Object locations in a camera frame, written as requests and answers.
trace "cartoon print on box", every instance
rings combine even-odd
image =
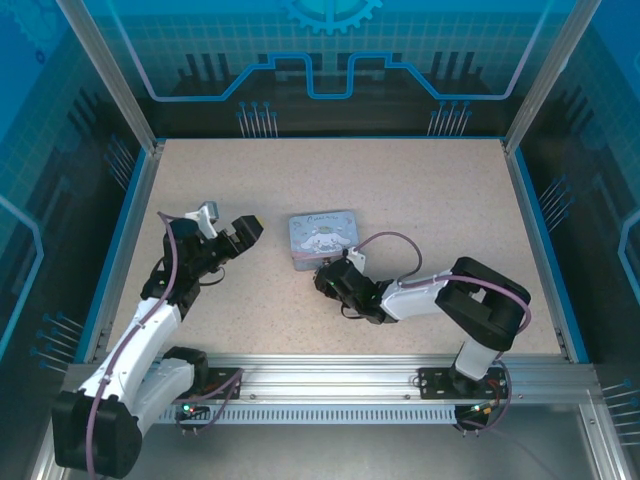
[[[319,227],[318,233],[300,246],[314,253],[331,253],[342,251],[345,245],[351,245],[351,240],[334,233],[331,227]]]
[[[291,252],[296,270],[313,270],[342,250],[358,244],[352,212],[301,215],[289,219]]]

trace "speckled tabletop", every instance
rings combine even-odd
[[[288,219],[352,210],[361,239],[381,230],[412,237],[424,276],[470,256],[524,285],[533,322],[513,353],[559,353],[522,216],[498,140],[252,139],[169,140],[144,216],[109,348],[135,311],[162,256],[161,210],[172,215],[218,202],[228,225],[259,215],[259,242],[226,265],[226,278],[203,289],[167,344],[209,353],[455,353],[466,338],[445,314],[375,326],[347,320],[338,302],[296,272]],[[397,277],[415,266],[412,248],[384,237],[366,247],[366,274]]]

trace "blue border trim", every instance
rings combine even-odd
[[[113,0],[107,0],[107,5],[109,10],[111,11],[111,15],[116,24],[116,28],[120,32],[122,36],[122,40],[124,41],[127,49],[129,50],[129,55],[138,70],[138,74],[144,84],[147,93],[149,96],[155,100],[156,102],[223,102],[227,100],[242,83],[255,71],[260,70],[276,70],[276,60],[279,59],[296,59],[302,60],[305,64],[305,72],[306,72],[306,86],[307,86],[307,94],[310,98],[314,100],[345,100],[350,98],[353,95],[353,86],[355,75],[355,62],[361,58],[380,58],[384,60],[384,67],[388,69],[403,69],[406,70],[410,75],[414,77],[414,79],[424,88],[433,98],[436,100],[505,100],[511,96],[511,93],[516,87],[516,83],[520,78],[520,74],[522,73],[525,64],[535,46],[540,31],[545,24],[545,21],[551,11],[551,7],[553,6],[555,0],[547,0],[544,10],[540,14],[540,18],[536,24],[536,27],[531,34],[531,38],[525,47],[525,50],[516,66],[516,69],[509,81],[509,85],[507,86],[506,91],[503,94],[445,94],[438,92],[431,83],[420,73],[420,71],[416,68],[415,65],[409,62],[396,62],[393,60],[393,52],[390,51],[362,51],[355,52],[349,56],[349,60],[347,61],[347,85],[344,93],[317,93],[315,91],[314,83],[313,83],[313,62],[311,57],[306,52],[276,52],[276,53],[268,53],[267,54],[267,63],[258,63],[258,64],[250,64],[245,68],[242,73],[227,87],[227,89],[221,95],[202,95],[202,96],[175,96],[175,97],[167,97],[158,95],[153,85],[151,85],[151,80],[149,79],[140,57],[127,34],[127,31],[122,24],[122,20],[118,15]]]
[[[569,293],[567,292],[567,287],[564,283],[564,279],[562,278],[562,273],[560,272],[560,265],[558,264],[556,253],[553,250],[551,237],[549,236],[549,232],[547,231],[547,227],[544,223],[542,210],[540,210],[540,204],[538,203],[536,192],[533,189],[533,182],[531,181],[531,176],[529,175],[529,170],[527,169],[527,165],[524,161],[524,156],[522,155],[520,147],[518,147],[518,149],[516,150],[515,156],[518,163],[518,168],[520,169],[520,173],[522,174],[522,180],[524,182],[525,189],[527,190],[529,202],[531,202],[533,216],[535,218],[538,231],[540,232],[540,238],[542,239],[544,253],[547,256],[547,260],[549,260],[551,275],[553,276],[553,281],[556,285],[556,289],[558,290],[560,304],[562,305],[562,310],[564,311],[564,315],[567,320],[569,335],[571,335],[571,341],[576,351],[576,360],[579,363],[589,363],[589,355],[587,355],[587,349],[585,348],[584,341],[582,340],[580,327],[578,327],[578,321],[573,311],[573,307],[571,306],[571,301],[569,300]]]
[[[9,321],[7,322],[7,326],[5,327],[4,332],[2,333],[2,337],[0,338],[0,361],[2,361],[4,352],[9,346],[11,335],[13,335],[13,331],[18,324],[18,320],[20,319],[20,315],[22,314],[22,309],[24,308],[24,304],[27,302],[27,297],[29,296],[29,293],[31,293],[31,287],[33,287],[33,283],[36,281],[36,276],[38,275],[38,271],[40,270],[40,266],[42,265],[42,261],[44,260],[44,247],[42,245],[42,235],[40,234],[40,228],[38,227],[38,224],[27,213],[20,210],[3,195],[0,195],[0,207],[6,208],[11,215],[18,219],[20,223],[31,230],[31,234],[33,235],[33,243],[36,247],[36,258],[31,264],[29,275],[27,276],[24,285],[22,286],[22,290],[20,291],[18,300],[13,306],[13,310],[11,311],[11,316],[9,317]]]
[[[618,258],[620,259],[620,263],[622,264],[624,273],[627,275],[627,280],[629,280],[629,285],[631,285],[633,294],[636,296],[636,300],[638,301],[638,303],[640,303],[640,284],[638,283],[636,274],[631,267],[629,259],[627,258],[626,251],[627,242],[629,241],[629,231],[638,222],[640,222],[640,209],[629,215],[622,224],[622,231],[620,232],[620,242],[618,243]]]
[[[124,197],[122,209],[120,210],[120,215],[118,216],[116,229],[113,232],[113,236],[111,237],[111,244],[109,245],[107,258],[104,261],[102,273],[100,274],[100,279],[98,280],[96,293],[94,293],[93,295],[91,307],[89,308],[89,314],[87,315],[87,321],[84,325],[84,330],[82,331],[82,336],[80,337],[78,349],[76,350],[76,355],[73,359],[74,363],[83,363],[84,356],[89,349],[89,342],[91,341],[93,329],[95,328],[96,320],[98,319],[98,311],[100,310],[100,305],[102,304],[102,300],[104,298],[104,292],[107,288],[107,282],[109,280],[109,277],[111,276],[111,271],[113,270],[113,262],[115,260],[116,252],[118,251],[118,247],[120,246],[120,240],[122,239],[124,225],[127,222],[127,217],[129,216],[129,210],[131,209],[133,196],[135,195],[136,189],[138,188],[138,182],[140,180],[140,174],[142,172],[142,167],[144,166],[146,156],[147,152],[144,149],[140,149],[140,154],[138,155],[138,160],[136,161],[136,167],[133,170],[133,175],[131,176],[131,181],[129,182],[129,188],[127,189],[127,194]]]

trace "white robotic arm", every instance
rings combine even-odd
[[[469,334],[453,368],[472,382],[485,377],[501,352],[511,348],[525,314],[522,305],[531,299],[523,287],[468,257],[458,259],[450,270],[410,283],[374,283],[364,276],[365,262],[355,247],[345,250],[343,258],[318,271],[316,288],[378,325],[417,315],[448,314]],[[449,280],[453,278],[469,281]],[[489,289],[480,298],[479,285],[494,286],[498,292]]]
[[[58,465],[87,470],[92,459],[95,473],[123,478],[137,460],[142,437],[167,405],[187,391],[198,394],[205,386],[204,352],[174,347],[157,368],[151,372],[149,368],[198,297],[200,278],[248,250],[262,233],[254,216],[232,222],[232,233],[216,232],[217,219],[215,203],[206,202],[185,218],[171,221],[173,238],[164,237],[164,257],[144,285],[129,327],[98,370],[77,391],[61,392],[54,403]],[[88,456],[90,428],[93,442]]]

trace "enclosure wall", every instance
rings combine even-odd
[[[2,13],[0,464],[23,478],[140,147],[55,3],[1,2]]]
[[[156,135],[504,135],[573,0],[87,2]]]
[[[605,387],[640,380],[639,15],[637,2],[603,0],[521,145]],[[615,412],[631,423],[623,442],[634,441],[633,410]]]

